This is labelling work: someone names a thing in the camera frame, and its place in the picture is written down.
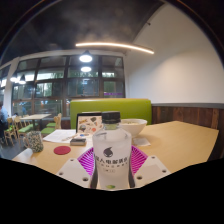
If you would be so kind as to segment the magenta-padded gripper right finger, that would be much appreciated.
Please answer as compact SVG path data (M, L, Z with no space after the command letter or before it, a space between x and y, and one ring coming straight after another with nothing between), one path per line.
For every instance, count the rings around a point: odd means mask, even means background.
M132 147L129 172L131 188L146 186L170 174L168 168L155 155L147 156L137 147Z

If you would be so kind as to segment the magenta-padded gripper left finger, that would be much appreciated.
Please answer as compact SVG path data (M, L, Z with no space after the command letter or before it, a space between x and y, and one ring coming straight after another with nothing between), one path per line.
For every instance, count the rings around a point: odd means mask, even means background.
M81 187L89 188L94 169L94 153L93 149L90 148L78 158L70 158L56 175Z

